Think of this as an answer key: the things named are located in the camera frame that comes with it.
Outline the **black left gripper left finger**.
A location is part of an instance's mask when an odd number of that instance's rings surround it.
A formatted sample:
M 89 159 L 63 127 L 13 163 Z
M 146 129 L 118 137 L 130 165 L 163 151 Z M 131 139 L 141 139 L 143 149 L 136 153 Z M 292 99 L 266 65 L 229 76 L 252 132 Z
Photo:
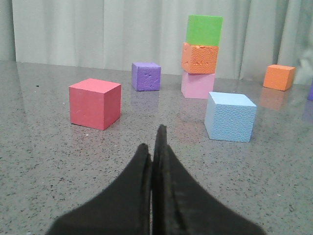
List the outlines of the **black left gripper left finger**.
M 122 173 L 98 196 L 58 218 L 49 235 L 148 235 L 152 161 L 140 144 Z

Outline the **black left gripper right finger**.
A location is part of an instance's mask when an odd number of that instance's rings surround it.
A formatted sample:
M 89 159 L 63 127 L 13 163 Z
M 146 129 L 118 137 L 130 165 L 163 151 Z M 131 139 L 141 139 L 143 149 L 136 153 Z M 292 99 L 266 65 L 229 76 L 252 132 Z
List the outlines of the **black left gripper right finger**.
M 158 128 L 156 136 L 152 193 L 155 235 L 265 234 L 195 181 L 167 144 L 164 125 Z

